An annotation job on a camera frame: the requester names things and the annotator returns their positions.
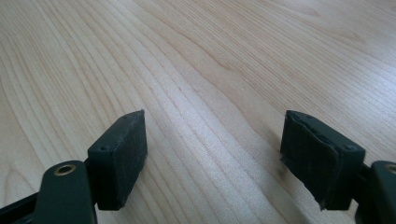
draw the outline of wood grain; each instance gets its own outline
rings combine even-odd
[[[148,159],[99,223],[353,223],[279,161],[287,109],[396,161],[389,0],[3,0],[0,206],[146,110]]]

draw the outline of wooden table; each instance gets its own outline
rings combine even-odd
[[[396,161],[389,0],[0,4],[0,205],[146,110],[148,159],[99,223],[353,223],[279,161],[287,109]]]

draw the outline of light wooden surface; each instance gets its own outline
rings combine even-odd
[[[353,223],[279,161],[287,109],[396,161],[392,0],[2,0],[0,206],[146,110],[148,159],[99,223]]]

